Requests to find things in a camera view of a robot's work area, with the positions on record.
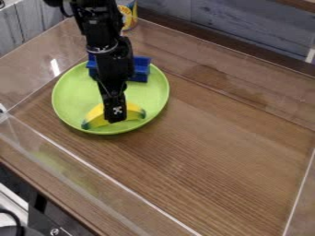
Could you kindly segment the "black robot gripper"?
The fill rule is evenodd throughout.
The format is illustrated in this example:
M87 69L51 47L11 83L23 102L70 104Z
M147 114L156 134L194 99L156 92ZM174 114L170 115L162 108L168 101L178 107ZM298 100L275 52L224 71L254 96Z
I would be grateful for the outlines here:
M87 52L95 60L95 75L103 98L104 119L110 124L127 119L124 91L134 76L134 47L128 37L87 37Z

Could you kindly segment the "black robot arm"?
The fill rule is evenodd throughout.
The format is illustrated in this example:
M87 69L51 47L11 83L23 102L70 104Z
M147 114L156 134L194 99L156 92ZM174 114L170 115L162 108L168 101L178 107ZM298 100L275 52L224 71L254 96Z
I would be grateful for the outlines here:
M130 38L122 35L123 15L116 0L43 0L60 9L66 1L96 62L94 79L103 98L103 118L118 123L127 119L124 91L134 76L134 48Z

